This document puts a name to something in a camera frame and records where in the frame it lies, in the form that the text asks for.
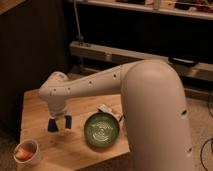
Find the small object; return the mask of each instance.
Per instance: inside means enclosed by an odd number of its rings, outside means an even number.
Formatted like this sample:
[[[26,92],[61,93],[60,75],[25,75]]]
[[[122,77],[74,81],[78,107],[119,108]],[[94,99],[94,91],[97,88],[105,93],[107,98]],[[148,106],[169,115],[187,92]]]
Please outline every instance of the small object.
[[[19,143],[14,150],[13,157],[19,164],[35,165],[42,160],[38,143],[33,139]]]
[[[105,113],[109,113],[112,114],[113,116],[116,117],[116,119],[118,120],[118,122],[120,122],[123,119],[123,114],[116,111],[113,108],[110,108],[109,106],[102,104],[101,106],[98,107],[98,110],[100,112],[105,112]]]
[[[111,146],[119,135],[117,119],[109,113],[98,112],[90,116],[84,125],[87,142],[95,147]]]

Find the dark object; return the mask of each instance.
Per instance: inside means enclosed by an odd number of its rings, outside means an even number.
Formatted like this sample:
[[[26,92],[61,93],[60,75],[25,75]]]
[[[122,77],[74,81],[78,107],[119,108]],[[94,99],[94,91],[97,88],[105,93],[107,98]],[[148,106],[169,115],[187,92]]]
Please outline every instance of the dark object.
[[[71,127],[72,127],[72,116],[66,115],[65,120],[66,120],[65,128],[71,129]]]
[[[120,127],[114,116],[99,112],[90,116],[84,125],[87,142],[95,147],[111,146],[119,135]]]
[[[199,63],[198,61],[184,61],[183,59],[177,59],[172,57],[169,57],[169,62],[187,67],[193,67]]]
[[[49,119],[47,130],[48,130],[48,132],[57,132],[58,131],[58,127],[56,125],[55,119]]]
[[[117,2],[133,3],[133,4],[145,4],[145,0],[116,0]]]

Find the green and white bowl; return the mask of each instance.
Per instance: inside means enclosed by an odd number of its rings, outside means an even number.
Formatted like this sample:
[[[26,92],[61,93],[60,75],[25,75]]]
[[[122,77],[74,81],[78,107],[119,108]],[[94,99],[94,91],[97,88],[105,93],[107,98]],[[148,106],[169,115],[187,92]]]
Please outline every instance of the green and white bowl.
[[[99,112],[90,116],[84,125],[84,135],[89,144],[95,147],[111,146],[119,135],[117,119],[111,114]]]

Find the cable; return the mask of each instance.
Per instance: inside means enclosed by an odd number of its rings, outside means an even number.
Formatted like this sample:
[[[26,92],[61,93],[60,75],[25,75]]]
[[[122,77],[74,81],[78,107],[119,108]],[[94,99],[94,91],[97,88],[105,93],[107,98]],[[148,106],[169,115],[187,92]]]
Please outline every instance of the cable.
[[[78,40],[79,40],[79,42],[83,42],[83,36],[81,34],[76,0],[73,0],[73,5],[74,5],[74,11],[75,11],[75,20],[76,20],[76,25],[77,25],[77,30],[78,30]]]
[[[211,117],[213,117],[213,113],[211,111],[211,90],[209,91],[209,95],[208,95],[208,100],[207,100],[207,106],[208,106],[208,110],[209,110],[209,114],[211,115]]]
[[[206,140],[206,141],[203,143],[203,145],[202,145],[202,147],[201,147],[201,150],[200,150],[200,162],[201,162],[201,165],[203,166],[203,168],[205,169],[205,171],[208,171],[208,169],[206,168],[206,166],[205,166],[204,163],[203,163],[203,150],[204,150],[205,145],[206,145],[209,141],[211,141],[211,148],[212,148],[212,147],[213,147],[213,138],[210,138],[210,139]]]

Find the floor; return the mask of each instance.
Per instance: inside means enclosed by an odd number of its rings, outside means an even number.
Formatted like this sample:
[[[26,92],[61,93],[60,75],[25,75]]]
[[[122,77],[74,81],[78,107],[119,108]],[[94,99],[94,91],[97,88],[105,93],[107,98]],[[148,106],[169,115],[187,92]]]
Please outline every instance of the floor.
[[[79,78],[76,74],[70,75],[71,79]],[[192,145],[194,151],[194,160],[196,171],[204,171],[200,162],[200,149],[203,143],[213,137],[213,97],[208,102],[208,92],[197,95],[191,91],[187,91],[187,103],[189,111],[189,121],[192,135]],[[16,142],[11,137],[0,131],[0,171],[16,170],[16,163],[12,158],[13,149]],[[207,143],[203,150],[203,161],[208,170],[213,170],[213,156],[210,149],[210,143]],[[130,171],[132,169],[132,160],[130,154],[90,166],[81,171]]]

